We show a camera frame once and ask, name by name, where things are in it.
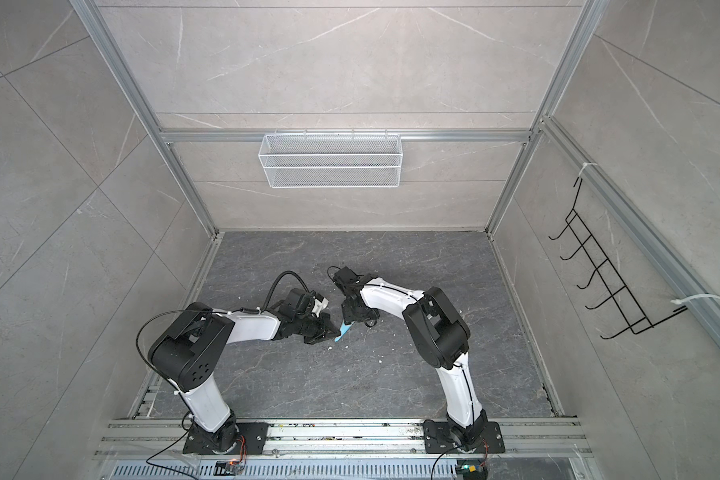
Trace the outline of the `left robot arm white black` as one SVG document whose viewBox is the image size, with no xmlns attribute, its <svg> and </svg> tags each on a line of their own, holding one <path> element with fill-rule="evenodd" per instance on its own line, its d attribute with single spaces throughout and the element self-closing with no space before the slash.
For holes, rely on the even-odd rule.
<svg viewBox="0 0 720 480">
<path fill-rule="evenodd" d="M 223 311 L 195 302 L 154 341 L 147 361 L 179 391 L 194 423 L 215 434 L 226 429 L 233 417 L 214 379 L 226 347 L 292 335 L 301 336 L 308 345 L 337 338 L 340 329 L 331 322 L 324 305 L 310 301 L 302 310 L 280 305 L 273 311 Z"/>
</svg>

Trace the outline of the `light blue paper sheet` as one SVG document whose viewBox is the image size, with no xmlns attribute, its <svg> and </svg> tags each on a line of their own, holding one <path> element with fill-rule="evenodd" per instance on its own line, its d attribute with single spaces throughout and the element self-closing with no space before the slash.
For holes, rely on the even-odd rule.
<svg viewBox="0 0 720 480">
<path fill-rule="evenodd" d="M 339 334 L 334 338 L 335 342 L 340 341 L 351 328 L 352 324 L 342 323 L 339 328 Z"/>
</svg>

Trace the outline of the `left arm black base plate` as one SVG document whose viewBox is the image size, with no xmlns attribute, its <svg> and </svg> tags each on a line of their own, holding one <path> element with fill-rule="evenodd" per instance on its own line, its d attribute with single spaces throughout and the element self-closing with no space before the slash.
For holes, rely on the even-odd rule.
<svg viewBox="0 0 720 480">
<path fill-rule="evenodd" d="M 260 455 L 264 451 L 269 424 L 266 422 L 242 422 L 224 424 L 217 432 L 208 432 L 193 424 L 184 443 L 183 454 L 234 455 L 245 452 Z"/>
</svg>

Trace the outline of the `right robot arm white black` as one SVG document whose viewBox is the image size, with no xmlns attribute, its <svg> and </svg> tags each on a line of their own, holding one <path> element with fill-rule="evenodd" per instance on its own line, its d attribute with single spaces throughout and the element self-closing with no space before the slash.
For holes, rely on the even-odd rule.
<svg viewBox="0 0 720 480">
<path fill-rule="evenodd" d="M 452 434 L 466 443 L 479 433 L 485 415 L 469 369 L 471 332 L 444 291 L 408 289 L 372 274 L 360 276 L 349 268 L 339 269 L 332 282 L 345 296 L 341 332 L 356 322 L 375 321 L 381 312 L 403 320 L 417 352 L 436 370 Z"/>
</svg>

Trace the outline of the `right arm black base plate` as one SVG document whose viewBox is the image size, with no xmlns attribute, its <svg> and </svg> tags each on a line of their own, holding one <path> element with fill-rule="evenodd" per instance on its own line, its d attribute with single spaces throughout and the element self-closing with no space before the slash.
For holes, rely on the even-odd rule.
<svg viewBox="0 0 720 480">
<path fill-rule="evenodd" d="M 487 452 L 503 454 L 506 447 L 497 422 L 478 421 L 464 429 L 447 421 L 425 420 L 421 424 L 425 450 L 429 454 L 447 452 Z"/>
</svg>

